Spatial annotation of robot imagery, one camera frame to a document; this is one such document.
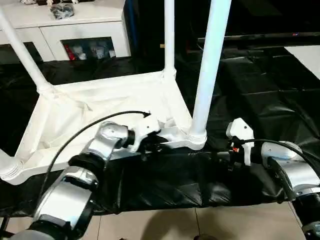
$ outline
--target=white tabletop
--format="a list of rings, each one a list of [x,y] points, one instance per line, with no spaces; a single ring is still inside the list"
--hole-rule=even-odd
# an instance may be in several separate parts
[[[61,20],[56,20],[46,5],[25,5],[19,0],[0,0],[0,4],[13,27],[20,29],[121,21],[125,0],[95,0],[74,4],[74,16]]]

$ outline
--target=white leg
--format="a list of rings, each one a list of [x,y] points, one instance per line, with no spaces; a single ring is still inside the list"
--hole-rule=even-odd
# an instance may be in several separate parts
[[[46,0],[46,4],[51,7],[52,4],[54,3],[54,0]]]
[[[18,158],[10,157],[0,149],[0,177],[7,181],[23,168],[23,163]]]
[[[30,53],[26,49],[25,45],[21,42],[16,31],[13,29],[10,22],[6,18],[4,10],[1,6],[0,25],[2,26],[2,29],[6,37],[8,38],[12,48],[14,49],[15,53],[17,54],[23,66],[28,71],[29,75],[34,81],[38,92],[49,90],[52,87],[52,85],[46,81],[45,77],[39,70],[38,66],[36,65]]]
[[[175,0],[164,1],[164,72],[175,73]]]
[[[232,0],[211,0],[199,82],[189,138],[207,139],[207,121]]]

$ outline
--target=black plastic sheet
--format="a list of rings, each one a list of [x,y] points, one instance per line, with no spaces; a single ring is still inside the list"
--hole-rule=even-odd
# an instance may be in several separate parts
[[[177,83],[192,112],[201,56],[176,57]],[[159,71],[139,59],[49,62],[40,66],[52,84]],[[320,170],[320,80],[284,48],[226,49],[221,57],[202,151],[174,149],[111,161],[95,214],[191,207],[245,206],[285,200],[283,189],[260,165],[232,171],[216,152],[227,145],[226,129],[243,118],[256,138],[298,144]],[[37,102],[36,88],[21,65],[0,66],[0,148],[13,155]],[[59,172],[51,174],[51,182]],[[0,182],[0,216],[31,216],[43,175],[19,186]]]

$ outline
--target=tile floor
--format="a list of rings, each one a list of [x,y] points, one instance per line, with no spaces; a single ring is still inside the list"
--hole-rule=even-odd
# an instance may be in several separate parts
[[[26,229],[31,218],[11,218],[7,230]],[[209,234],[218,240],[304,240],[291,206],[190,208],[94,216],[82,240],[193,240]]]

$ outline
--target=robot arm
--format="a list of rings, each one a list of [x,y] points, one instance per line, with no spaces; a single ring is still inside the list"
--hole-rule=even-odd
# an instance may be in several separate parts
[[[253,139],[253,130],[241,118],[235,119],[227,128],[226,135],[233,141]],[[281,141],[302,154],[299,146],[292,142]],[[242,144],[239,150],[234,142],[232,150],[221,152],[220,156],[231,162],[242,162],[250,166],[253,160],[263,164],[274,173],[285,191],[302,223],[302,231],[307,240],[320,239],[320,179],[314,169],[296,152],[282,145],[264,142],[261,147]]]
[[[138,150],[141,141],[160,130],[152,115],[135,128],[104,122],[79,155],[72,157],[53,185],[42,196],[29,229],[11,240],[66,240],[81,238],[90,223],[95,195],[114,150]]]

